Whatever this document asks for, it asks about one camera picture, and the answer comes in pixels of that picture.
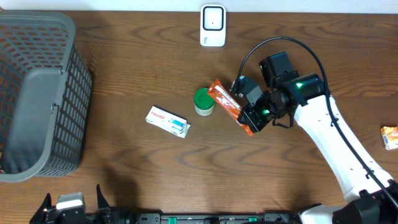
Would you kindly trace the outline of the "grey plastic basket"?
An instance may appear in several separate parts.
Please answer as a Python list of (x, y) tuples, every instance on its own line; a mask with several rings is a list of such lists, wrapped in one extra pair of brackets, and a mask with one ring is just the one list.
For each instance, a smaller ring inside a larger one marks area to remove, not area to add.
[(1, 13), (1, 181), (72, 173), (83, 155), (93, 78), (58, 12)]

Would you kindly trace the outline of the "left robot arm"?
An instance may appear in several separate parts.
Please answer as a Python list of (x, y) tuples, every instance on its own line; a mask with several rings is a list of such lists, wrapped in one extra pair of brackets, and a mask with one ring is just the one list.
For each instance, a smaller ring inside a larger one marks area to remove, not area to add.
[(39, 209), (30, 219), (30, 224), (127, 224), (135, 223), (134, 215), (126, 209), (111, 207), (99, 185), (96, 186), (98, 211), (86, 213), (81, 192), (59, 196), (56, 205), (47, 194)]

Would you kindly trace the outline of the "green lid jar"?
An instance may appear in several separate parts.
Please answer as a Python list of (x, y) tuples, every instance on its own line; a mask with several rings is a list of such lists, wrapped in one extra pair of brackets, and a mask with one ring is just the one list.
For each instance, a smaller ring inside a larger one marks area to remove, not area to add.
[(201, 88), (196, 91), (194, 96), (195, 111), (201, 116), (212, 114), (215, 108), (215, 101), (208, 95), (207, 88)]

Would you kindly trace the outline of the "red Top chocolate bar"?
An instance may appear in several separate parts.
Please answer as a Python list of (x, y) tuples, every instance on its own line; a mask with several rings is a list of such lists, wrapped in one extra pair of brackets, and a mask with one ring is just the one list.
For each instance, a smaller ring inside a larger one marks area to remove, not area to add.
[(246, 124), (238, 122), (242, 107), (238, 102), (225, 90), (219, 79), (216, 79), (209, 87), (207, 94), (215, 100), (240, 127), (242, 127), (249, 136), (253, 136), (253, 131)]

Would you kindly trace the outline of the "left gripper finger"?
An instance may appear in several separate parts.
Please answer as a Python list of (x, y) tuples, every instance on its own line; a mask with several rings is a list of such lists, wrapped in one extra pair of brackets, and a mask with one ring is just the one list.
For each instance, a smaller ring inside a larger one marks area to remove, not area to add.
[(48, 193), (44, 201), (42, 202), (39, 209), (35, 212), (33, 217), (30, 219), (29, 224), (46, 224), (47, 218), (47, 209), (52, 206), (52, 199), (50, 194)]
[(102, 223), (111, 224), (111, 207), (102, 194), (100, 185), (96, 185), (98, 216)]

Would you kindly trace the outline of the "small orange box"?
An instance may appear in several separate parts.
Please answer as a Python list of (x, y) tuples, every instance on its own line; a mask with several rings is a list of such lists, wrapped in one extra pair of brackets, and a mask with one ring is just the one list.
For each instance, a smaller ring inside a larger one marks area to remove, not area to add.
[(382, 127), (380, 129), (386, 150), (393, 150), (398, 148), (398, 128), (397, 127)]

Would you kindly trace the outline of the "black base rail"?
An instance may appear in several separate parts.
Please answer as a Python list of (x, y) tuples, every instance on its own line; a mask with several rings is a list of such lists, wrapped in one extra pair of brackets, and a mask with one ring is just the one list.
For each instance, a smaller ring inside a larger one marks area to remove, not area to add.
[(242, 224), (242, 223), (301, 223), (289, 213), (264, 214), (160, 214), (141, 213), (134, 216), (138, 224)]

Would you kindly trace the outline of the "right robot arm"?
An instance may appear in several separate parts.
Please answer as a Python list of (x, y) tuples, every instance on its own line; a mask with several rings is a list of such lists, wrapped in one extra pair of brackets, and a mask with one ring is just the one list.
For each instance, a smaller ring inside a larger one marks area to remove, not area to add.
[(289, 116), (311, 137), (338, 180), (346, 205), (312, 205), (299, 211), (296, 223), (397, 223), (397, 182), (365, 150), (341, 117), (323, 80), (312, 73), (299, 76), (287, 54), (280, 52), (259, 62), (269, 90), (239, 76), (234, 90), (248, 105), (238, 122), (254, 133), (268, 123)]

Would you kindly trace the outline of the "white Panadol box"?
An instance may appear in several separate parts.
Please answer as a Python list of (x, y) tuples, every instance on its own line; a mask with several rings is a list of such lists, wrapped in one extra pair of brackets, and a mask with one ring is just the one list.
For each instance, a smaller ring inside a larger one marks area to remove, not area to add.
[(148, 115), (146, 116), (146, 122), (168, 131), (180, 138), (185, 138), (190, 128), (190, 124), (186, 119), (169, 113), (166, 110), (160, 109), (156, 106), (153, 106), (150, 109)]

